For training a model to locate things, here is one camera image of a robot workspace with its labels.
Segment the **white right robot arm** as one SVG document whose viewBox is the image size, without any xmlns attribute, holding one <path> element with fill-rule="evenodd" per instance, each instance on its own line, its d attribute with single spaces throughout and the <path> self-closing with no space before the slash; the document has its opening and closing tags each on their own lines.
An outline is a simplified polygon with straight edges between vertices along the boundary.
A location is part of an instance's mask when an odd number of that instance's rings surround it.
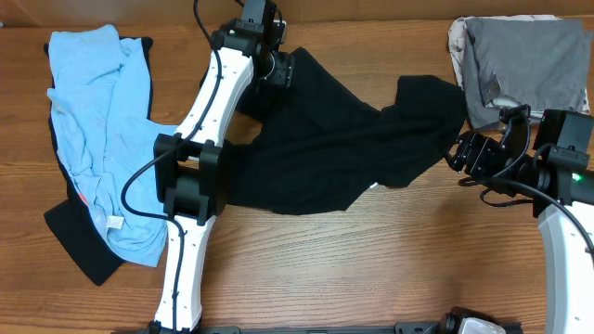
<svg viewBox="0 0 594 334">
<path fill-rule="evenodd" d="M 593 172 L 587 153 L 591 116 L 547 109 L 531 132 L 530 107 L 503 109 L 500 140 L 468 131 L 445 160 L 466 178 L 460 186 L 484 187 L 530 204 L 543 240 L 548 333 L 593 330 Z"/>
</svg>

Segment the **black t-shirt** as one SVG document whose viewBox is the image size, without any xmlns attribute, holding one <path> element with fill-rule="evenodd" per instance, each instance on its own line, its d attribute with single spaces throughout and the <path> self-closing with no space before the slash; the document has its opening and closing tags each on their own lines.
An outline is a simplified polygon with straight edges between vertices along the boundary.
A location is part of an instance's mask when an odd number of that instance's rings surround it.
<svg viewBox="0 0 594 334">
<path fill-rule="evenodd" d="M 304 48 L 287 89 L 261 87 L 240 111 L 261 132 L 226 143 L 231 205 L 303 215 L 344 211 L 374 184 L 402 188 L 451 149 L 466 119 L 455 84 L 402 76 L 381 110 L 358 99 Z"/>
</svg>

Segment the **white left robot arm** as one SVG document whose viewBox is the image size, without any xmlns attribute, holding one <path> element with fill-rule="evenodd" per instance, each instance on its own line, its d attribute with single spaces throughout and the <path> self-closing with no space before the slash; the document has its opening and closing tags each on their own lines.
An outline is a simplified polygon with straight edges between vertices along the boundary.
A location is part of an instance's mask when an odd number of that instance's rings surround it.
<svg viewBox="0 0 594 334">
<path fill-rule="evenodd" d="M 294 58 L 279 49 L 286 30 L 274 2 L 245 0 L 241 17 L 209 36 L 211 60 L 190 112 L 173 135 L 155 140 L 153 166 L 168 246 L 161 301 L 149 333 L 200 330 L 207 243 L 226 205 L 226 130 L 241 99 L 260 87 L 290 86 Z"/>
</svg>

